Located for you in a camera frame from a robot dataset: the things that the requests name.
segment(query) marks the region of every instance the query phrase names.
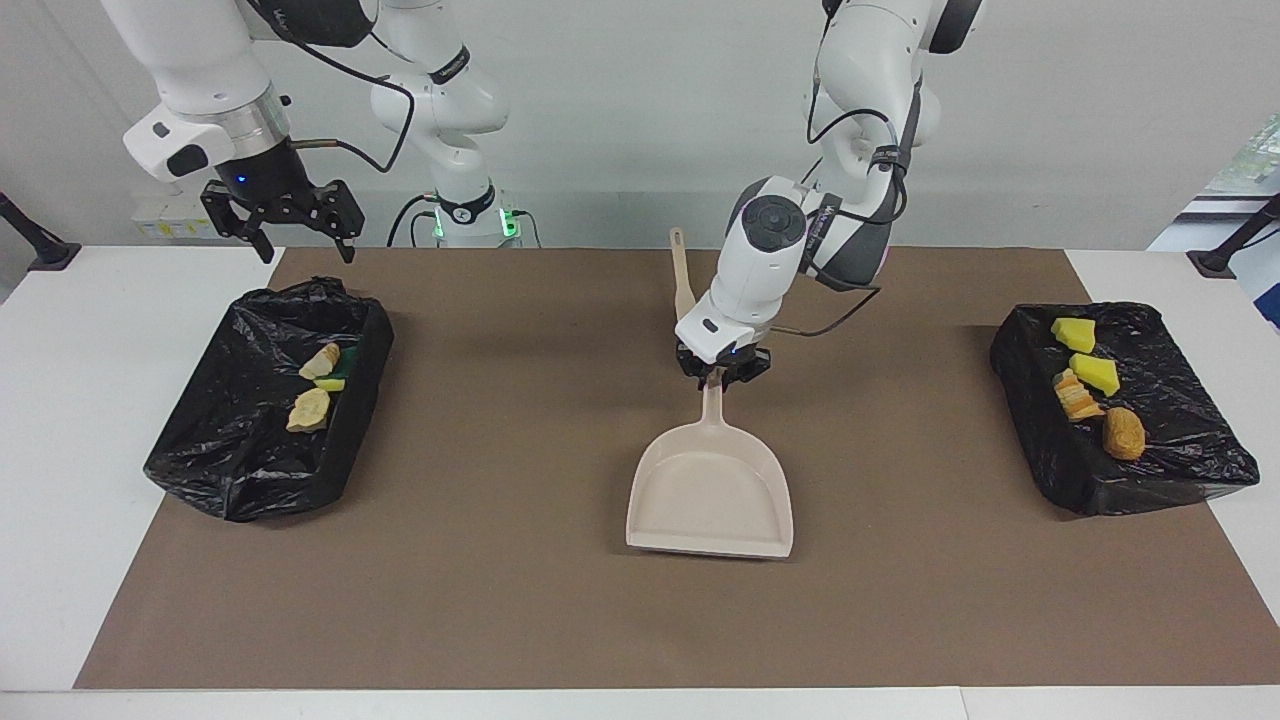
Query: black cable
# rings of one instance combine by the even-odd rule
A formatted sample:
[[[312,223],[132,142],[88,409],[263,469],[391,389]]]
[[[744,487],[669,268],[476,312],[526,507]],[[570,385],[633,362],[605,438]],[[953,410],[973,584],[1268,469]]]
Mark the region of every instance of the black cable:
[[[814,266],[814,269],[817,269],[819,273],[822,273],[820,268]],[[840,325],[845,324],[850,318],[852,318],[854,315],[856,315],[858,311],[861,310],[863,307],[865,307],[868,302],[870,302],[872,300],[874,300],[876,296],[879,295],[879,291],[881,291],[881,288],[878,288],[876,286],[867,286],[863,290],[867,290],[868,292],[867,292],[865,297],[863,297],[860,301],[858,301],[858,305],[854,305],[854,307],[849,313],[845,313],[844,315],[840,316],[838,320],[836,320],[835,323],[827,325],[826,328],[822,328],[820,331],[805,332],[805,331],[797,331],[795,328],[774,327],[773,332],[781,333],[781,334],[790,334],[790,336],[795,336],[795,337],[822,337],[822,336],[829,333],[831,331],[838,328]]]
[[[412,245],[413,247],[417,247],[417,219],[419,218],[431,218],[431,219],[435,219],[435,213],[433,213],[431,210],[422,210],[417,215],[413,215],[413,218],[408,222],[408,243]],[[436,247],[440,246],[440,241],[439,240],[435,241],[435,246]]]
[[[826,42],[827,33],[831,32],[831,22],[832,22],[832,19],[835,19],[835,18],[828,17],[827,18],[827,24],[823,26],[823,28],[822,28],[822,40],[818,42],[818,53],[819,54],[822,54],[822,44]],[[818,59],[817,58],[814,58],[814,60],[813,60],[813,76],[814,76],[813,92],[812,92],[812,97],[809,99],[809,124],[805,126],[805,135],[806,135],[806,137],[809,140],[809,145],[817,145],[818,142],[822,141],[823,137],[827,136],[828,132],[831,132],[832,129],[835,129],[836,126],[838,126],[840,123],[842,123],[842,122],[845,122],[845,120],[847,120],[850,118],[856,118],[856,117],[860,117],[860,115],[870,115],[873,118],[879,118],[881,122],[883,122],[890,128],[890,135],[893,135],[893,123],[890,122],[888,115],[886,115],[884,113],[881,113],[879,110],[872,110],[870,108],[859,108],[858,110],[849,110],[847,113],[844,113],[842,115],[840,115],[835,120],[831,120],[831,123],[828,123],[827,127],[822,128],[822,131],[817,136],[813,135],[813,117],[818,111],[818,90],[820,87],[820,83],[818,82]]]
[[[259,0],[247,0],[247,1],[248,1],[248,4],[255,10],[257,10],[257,13],[260,15],[264,17],[264,19],[266,18],[266,15],[262,14],[262,6],[259,3]],[[356,147],[355,145],[351,145],[348,142],[344,142],[342,140],[337,140],[337,138],[333,138],[333,137],[314,138],[314,140],[298,140],[298,141],[294,141],[294,142],[289,143],[289,145],[292,145],[293,147],[296,147],[298,150],[307,150],[307,149],[312,149],[312,147],[340,147],[343,150],[353,152],[361,160],[369,163],[379,173],[384,173],[384,174],[389,173],[390,169],[392,169],[392,167],[396,165],[396,160],[399,158],[401,150],[404,147],[404,140],[408,137],[408,128],[413,124],[413,111],[415,111],[415,109],[417,106],[417,102],[413,100],[413,94],[410,92],[408,90],[398,86],[398,85],[394,85],[392,82],[387,82],[385,77],[376,78],[374,76],[365,74],[365,73],[362,73],[362,72],[360,72],[360,70],[357,70],[357,69],[355,69],[355,68],[352,68],[349,65],[344,65],[344,64],[339,63],[338,60],[334,60],[333,58],[325,55],[324,53],[320,53],[315,47],[311,47],[306,42],[302,42],[301,40],[297,40],[296,37],[293,37],[292,33],[289,33],[287,29],[279,27],[276,23],[270,23],[270,24],[271,24],[271,29],[275,31],[275,35],[280,36],[280,40],[283,40],[283,41],[285,41],[285,42],[288,42],[288,44],[298,47],[300,50],[302,50],[307,55],[311,55],[316,60],[320,60],[321,63],[329,65],[330,68],[340,70],[340,72],[343,72],[343,73],[346,73],[346,74],[348,74],[348,76],[351,76],[353,78],[362,79],[362,81],[365,81],[365,82],[367,82],[370,85],[376,85],[379,87],[385,87],[387,90],[390,90],[390,91],[394,91],[394,92],[399,92],[401,95],[403,95],[404,97],[408,99],[408,113],[404,114],[404,126],[401,128],[399,137],[396,138],[396,147],[392,150],[392,156],[387,159],[387,164],[384,164],[384,165],[378,164],[378,161],[374,160],[367,152],[365,152],[364,150]]]
[[[404,215],[408,214],[410,208],[417,205],[419,202],[435,202],[435,196],[415,195],[413,197],[410,197],[408,202],[406,202],[404,206],[401,208],[401,211],[396,214],[396,222],[392,223],[392,231],[387,233],[387,247],[396,243],[396,231],[399,229],[401,220],[403,220]]]
[[[529,222],[534,225],[534,242],[538,245],[538,249],[541,250],[541,247],[543,247],[543,238],[541,238],[541,236],[538,234],[538,218],[535,218],[534,214],[530,213],[529,210],[513,210],[511,213],[511,217],[512,218],[529,217]]]
[[[868,225],[891,225],[895,222],[897,222],[906,213],[906,202],[908,202],[906,183],[902,182],[902,176],[901,176],[902,167],[901,165],[893,165],[893,168],[890,172],[893,173],[893,178],[892,178],[891,182],[893,183],[893,190],[897,191],[897,196],[899,196],[897,208],[893,210],[893,215],[890,217],[890,219],[887,219],[887,220],[877,220],[877,219],[873,219],[873,218],[868,218],[865,215],[859,215],[856,213],[847,213],[845,210],[836,210],[836,214],[840,215],[840,217],[842,217],[842,218],[849,218],[851,220],[858,220],[860,223],[865,223]],[[809,219],[815,218],[820,210],[822,210],[822,208],[818,208],[815,210],[809,211],[809,214],[806,215],[806,218],[809,218]]]
[[[822,158],[818,158],[818,159],[817,159],[817,160],[814,161],[813,167],[812,167],[812,168],[809,168],[809,172],[804,174],[804,178],[801,178],[801,179],[800,179],[800,184],[804,184],[804,183],[809,182],[809,178],[812,178],[812,177],[813,177],[813,174],[814,174],[815,172],[818,172],[818,165],[820,165],[820,164],[822,164]]]
[[[1251,240],[1249,242],[1245,242],[1245,243],[1244,243],[1244,245],[1243,245],[1243,246],[1240,247],[1240,250],[1248,250],[1248,249],[1253,247],[1254,245],[1260,245],[1260,243],[1262,243],[1262,242],[1266,242],[1266,241],[1271,240],[1271,238],[1272,238],[1272,237],[1275,237],[1276,234],[1280,234],[1280,228],[1276,228],[1276,229],[1274,229],[1274,231],[1268,232],[1267,234],[1265,234],[1265,236],[1262,236],[1262,237],[1260,237],[1260,238],[1257,238],[1257,240]]]

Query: yellow sponge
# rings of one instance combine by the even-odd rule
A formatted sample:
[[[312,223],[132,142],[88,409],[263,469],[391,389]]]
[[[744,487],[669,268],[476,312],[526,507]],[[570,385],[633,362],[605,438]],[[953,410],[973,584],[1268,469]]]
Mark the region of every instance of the yellow sponge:
[[[1053,320],[1053,337],[1076,352],[1093,352],[1097,323],[1084,318],[1059,318]]]
[[[1101,389],[1107,397],[1120,391],[1120,373],[1116,370],[1115,360],[1075,354],[1071,356],[1071,372],[1075,373],[1075,377]]]
[[[342,392],[347,389],[347,380],[344,378],[316,378],[316,387],[325,392]]]

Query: black garbage bag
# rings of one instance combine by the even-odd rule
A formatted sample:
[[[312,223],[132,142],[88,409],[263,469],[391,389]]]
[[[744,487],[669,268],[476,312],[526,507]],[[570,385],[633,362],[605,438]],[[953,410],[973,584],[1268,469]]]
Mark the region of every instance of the black garbage bag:
[[[1053,338],[1057,318],[1097,322],[1091,355],[1115,360],[1120,370],[1120,391],[1103,405],[1133,410],[1147,429],[1147,451],[1137,461],[1107,455],[1101,418],[1071,423],[1062,411],[1053,377],[1073,351]],[[1231,433],[1155,307],[1020,305],[996,333],[991,365],[1005,386],[1036,484],[1055,505],[1084,515],[1126,515],[1203,502],[1258,483],[1257,461]]]
[[[376,300],[314,278],[233,302],[143,468],[197,510],[237,523],[292,515],[342,496],[378,402],[394,333]],[[285,432],[315,384],[298,368],[329,342],[356,348],[328,429]]]

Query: wall outlet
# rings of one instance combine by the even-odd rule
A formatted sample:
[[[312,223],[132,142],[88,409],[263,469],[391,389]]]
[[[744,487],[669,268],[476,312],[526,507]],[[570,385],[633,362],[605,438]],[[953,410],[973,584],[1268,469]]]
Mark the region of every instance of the wall outlet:
[[[200,202],[169,202],[160,213],[160,229],[173,240],[218,240],[214,223]]]
[[[161,229],[160,215],[164,213],[168,200],[145,199],[138,201],[138,209],[133,211],[133,224],[148,240],[173,240],[173,234]]]

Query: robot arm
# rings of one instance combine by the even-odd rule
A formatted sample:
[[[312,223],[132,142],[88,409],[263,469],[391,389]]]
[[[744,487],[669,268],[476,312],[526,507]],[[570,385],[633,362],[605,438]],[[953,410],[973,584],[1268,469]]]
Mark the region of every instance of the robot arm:
[[[280,37],[303,45],[353,46],[370,35],[360,0],[102,0],[129,50],[151,73],[160,105],[124,136],[134,160],[173,182],[212,167],[201,200],[224,237],[253,245],[264,261],[274,250],[264,223],[302,224],[330,236],[346,261],[365,217],[342,181],[324,187],[307,178],[280,100],[250,38]],[[251,32],[246,18],[252,22]],[[388,50],[426,69],[394,76],[404,94],[376,86],[374,110],[399,131],[413,96],[408,138],[430,160],[447,237],[476,236],[499,245],[511,231],[497,191],[467,133],[503,127],[508,108],[493,82],[470,64],[447,0],[381,0]],[[379,167],[380,172],[389,169]],[[241,218],[233,205],[247,211]]]
[[[772,177],[744,192],[710,290],[676,324],[681,364],[737,379],[768,366],[760,342],[797,272],[836,291],[868,288],[890,227],[905,209],[906,172],[936,99],[920,59],[950,53],[977,26],[982,0],[824,0],[828,32],[814,72],[812,141],[822,142],[814,186]]]
[[[502,129],[509,105],[472,64],[448,0],[383,0],[378,22],[387,28],[388,49],[425,70],[388,79],[413,94],[408,140],[428,158],[443,210],[442,245],[502,245],[509,234],[507,219],[484,155],[468,136]],[[375,86],[370,101],[384,127],[397,132],[403,127],[408,113],[403,95]]]
[[[160,105],[124,133],[140,165],[173,182],[212,167],[201,201],[223,237],[274,250],[264,223],[303,224],[355,256],[365,215],[342,181],[316,187],[289,142],[270,77],[250,51],[233,0],[102,0],[125,45],[155,79]],[[232,205],[248,211],[241,219]]]

